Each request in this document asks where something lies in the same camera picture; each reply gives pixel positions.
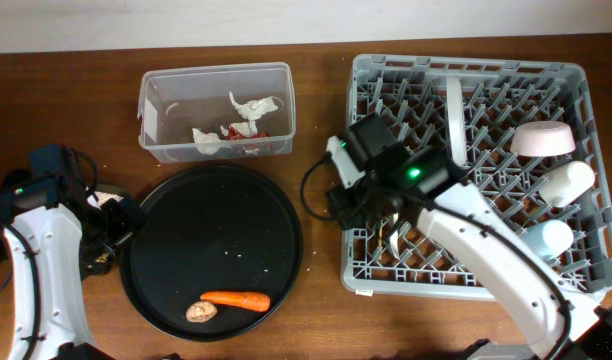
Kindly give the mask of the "white napkin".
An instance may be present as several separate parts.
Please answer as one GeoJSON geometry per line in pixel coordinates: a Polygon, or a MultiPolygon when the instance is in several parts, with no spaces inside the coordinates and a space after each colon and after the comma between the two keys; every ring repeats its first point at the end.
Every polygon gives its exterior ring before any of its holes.
{"type": "Polygon", "coordinates": [[[279,109],[272,96],[250,100],[244,104],[235,101],[234,94],[229,93],[229,100],[237,113],[245,120],[252,122],[261,119],[265,114],[279,109]]]}

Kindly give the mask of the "white tissue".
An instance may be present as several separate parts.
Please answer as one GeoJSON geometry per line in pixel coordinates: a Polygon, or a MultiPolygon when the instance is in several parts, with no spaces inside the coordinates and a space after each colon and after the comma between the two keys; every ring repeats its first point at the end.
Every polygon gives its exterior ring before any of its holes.
{"type": "Polygon", "coordinates": [[[197,128],[193,128],[192,137],[196,149],[203,155],[215,155],[224,147],[223,141],[216,133],[204,133],[197,128]]]}

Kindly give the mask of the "white plastic cup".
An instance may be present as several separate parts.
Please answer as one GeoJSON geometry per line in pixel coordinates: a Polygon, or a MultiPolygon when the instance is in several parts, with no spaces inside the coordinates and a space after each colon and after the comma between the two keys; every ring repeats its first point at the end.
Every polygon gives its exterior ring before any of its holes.
{"type": "Polygon", "coordinates": [[[538,190],[548,204],[564,208],[591,188],[595,173],[590,165],[582,161],[571,161],[542,176],[544,185],[538,190]]]}

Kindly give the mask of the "white plastic fork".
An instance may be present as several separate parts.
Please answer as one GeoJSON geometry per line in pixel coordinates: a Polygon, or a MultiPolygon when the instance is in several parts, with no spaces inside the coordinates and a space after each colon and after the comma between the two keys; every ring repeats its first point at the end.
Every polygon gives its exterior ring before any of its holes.
{"type": "Polygon", "coordinates": [[[388,247],[390,254],[396,259],[400,259],[400,253],[398,248],[399,242],[399,230],[401,227],[401,221],[398,213],[393,214],[390,217],[391,229],[388,234],[388,247]]]}

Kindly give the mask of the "orange carrot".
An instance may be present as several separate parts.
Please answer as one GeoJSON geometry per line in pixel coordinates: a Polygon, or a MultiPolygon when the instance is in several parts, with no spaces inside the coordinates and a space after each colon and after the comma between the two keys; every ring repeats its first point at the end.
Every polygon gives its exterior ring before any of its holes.
{"type": "Polygon", "coordinates": [[[213,304],[238,307],[254,312],[266,312],[271,305],[269,296],[248,291],[210,291],[203,293],[200,299],[213,304]]]}

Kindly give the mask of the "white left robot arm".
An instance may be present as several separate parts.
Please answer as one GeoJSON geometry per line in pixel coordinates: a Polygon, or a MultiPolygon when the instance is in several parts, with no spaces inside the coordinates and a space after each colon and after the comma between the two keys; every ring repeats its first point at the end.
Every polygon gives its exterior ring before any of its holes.
{"type": "Polygon", "coordinates": [[[123,189],[88,181],[92,159],[48,145],[0,191],[0,237],[14,286],[11,359],[104,359],[87,321],[82,281],[106,274],[148,223],[123,189]]]}

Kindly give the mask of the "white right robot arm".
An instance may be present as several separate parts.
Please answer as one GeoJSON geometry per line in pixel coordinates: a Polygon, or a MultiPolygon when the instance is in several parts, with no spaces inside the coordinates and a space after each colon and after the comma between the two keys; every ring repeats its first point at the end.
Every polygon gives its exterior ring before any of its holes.
{"type": "Polygon", "coordinates": [[[602,307],[542,261],[443,151],[412,154],[371,114],[330,137],[323,159],[341,180],[327,197],[342,226],[396,213],[475,275],[534,356],[612,359],[612,307],[602,307]]]}

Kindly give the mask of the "light blue plastic cup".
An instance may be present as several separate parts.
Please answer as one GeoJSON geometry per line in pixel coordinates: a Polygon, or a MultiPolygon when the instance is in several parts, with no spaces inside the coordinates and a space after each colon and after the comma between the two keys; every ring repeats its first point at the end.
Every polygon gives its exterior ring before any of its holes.
{"type": "Polygon", "coordinates": [[[538,257],[550,261],[572,245],[574,234],[565,222],[548,220],[528,228],[521,239],[538,257]]]}

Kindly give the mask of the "grey plate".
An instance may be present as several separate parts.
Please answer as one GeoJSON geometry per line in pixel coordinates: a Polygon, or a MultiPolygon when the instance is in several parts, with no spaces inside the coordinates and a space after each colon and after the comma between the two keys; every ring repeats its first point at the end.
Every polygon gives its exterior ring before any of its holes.
{"type": "Polygon", "coordinates": [[[446,79],[446,114],[452,161],[458,166],[467,163],[465,117],[462,86],[458,78],[446,79]]]}

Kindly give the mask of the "pink plastic bowl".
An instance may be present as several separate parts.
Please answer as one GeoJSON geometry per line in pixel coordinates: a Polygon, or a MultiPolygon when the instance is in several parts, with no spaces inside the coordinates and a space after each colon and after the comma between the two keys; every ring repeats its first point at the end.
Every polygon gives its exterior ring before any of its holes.
{"type": "Polygon", "coordinates": [[[534,121],[515,129],[510,150],[519,156],[550,157],[576,149],[571,127],[559,121],[534,121]]]}

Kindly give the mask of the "rice and nut leftovers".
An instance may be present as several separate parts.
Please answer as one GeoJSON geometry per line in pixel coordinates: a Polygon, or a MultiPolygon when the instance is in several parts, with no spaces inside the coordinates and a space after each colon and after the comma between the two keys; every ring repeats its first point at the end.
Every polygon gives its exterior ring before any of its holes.
{"type": "Polygon", "coordinates": [[[96,208],[100,208],[102,205],[109,202],[110,200],[120,202],[122,199],[123,197],[118,194],[96,191],[87,198],[87,201],[90,205],[96,208]]]}

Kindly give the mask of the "red foil wrapper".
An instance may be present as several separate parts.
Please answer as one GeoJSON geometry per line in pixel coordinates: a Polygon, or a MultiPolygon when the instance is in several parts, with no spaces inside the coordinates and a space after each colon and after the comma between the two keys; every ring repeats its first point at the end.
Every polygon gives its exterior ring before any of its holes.
{"type": "Polygon", "coordinates": [[[244,144],[237,148],[236,151],[245,155],[262,155],[267,154],[272,150],[272,145],[269,143],[251,143],[251,140],[268,138],[267,132],[253,131],[248,123],[233,123],[226,130],[227,141],[244,141],[244,144]]]}

